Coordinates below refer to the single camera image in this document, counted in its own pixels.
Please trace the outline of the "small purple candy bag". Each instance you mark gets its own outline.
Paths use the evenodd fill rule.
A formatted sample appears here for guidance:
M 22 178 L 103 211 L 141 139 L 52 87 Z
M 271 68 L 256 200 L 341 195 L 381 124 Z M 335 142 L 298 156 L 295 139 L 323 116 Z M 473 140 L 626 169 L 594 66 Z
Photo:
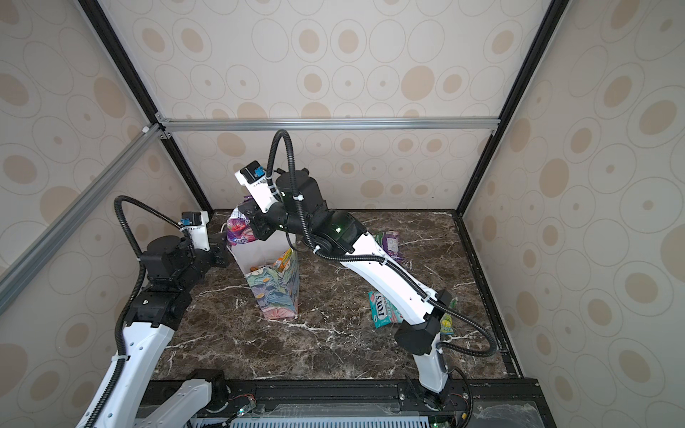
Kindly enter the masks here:
M 225 223 L 225 232 L 231 246 L 255 242 L 257 237 L 253 233 L 250 221 L 239 208 L 233 209 Z

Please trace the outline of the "white paper bag colourful print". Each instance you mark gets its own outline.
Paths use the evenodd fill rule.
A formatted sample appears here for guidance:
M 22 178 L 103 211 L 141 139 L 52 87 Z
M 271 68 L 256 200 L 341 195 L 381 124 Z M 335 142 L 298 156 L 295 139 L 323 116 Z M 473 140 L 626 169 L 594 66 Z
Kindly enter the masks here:
M 278 256 L 287 249 L 293 249 L 292 244 L 295 241 L 295 235 L 276 231 L 266 241 L 256 240 L 249 244 L 229 246 L 230 253 L 267 320 L 295 319 L 298 316 L 300 264 L 298 269 L 285 274 L 278 274 L 273 269 L 251 272 L 250 268 L 262 258 Z

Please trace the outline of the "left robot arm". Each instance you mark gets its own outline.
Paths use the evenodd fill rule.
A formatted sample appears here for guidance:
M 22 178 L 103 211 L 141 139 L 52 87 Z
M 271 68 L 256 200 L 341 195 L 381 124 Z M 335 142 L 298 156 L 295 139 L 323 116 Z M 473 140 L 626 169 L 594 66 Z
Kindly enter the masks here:
M 150 286 L 122 311 L 117 353 L 80 427 L 133 426 L 157 361 L 192 301 L 190 290 L 211 268 L 227 265 L 227 239 L 212 235 L 204 250 L 168 235 L 150 242 L 139 261 Z

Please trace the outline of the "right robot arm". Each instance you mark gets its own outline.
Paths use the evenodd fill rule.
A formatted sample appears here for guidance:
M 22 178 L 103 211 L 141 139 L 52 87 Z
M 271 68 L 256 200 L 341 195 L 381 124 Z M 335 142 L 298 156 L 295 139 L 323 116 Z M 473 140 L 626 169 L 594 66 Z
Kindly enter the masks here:
M 258 162 L 235 173 L 253 198 L 240 207 L 253 233 L 260 240 L 275 232 L 301 235 L 319 258 L 338 262 L 371 284 L 401 313 L 395 340 L 413 356 L 419 383 L 433 394 L 442 393 L 448 374 L 437 348 L 443 315 L 438 306 L 449 294 L 417 281 L 351 213 L 330 209 L 306 169 L 278 174 L 269 180 Z

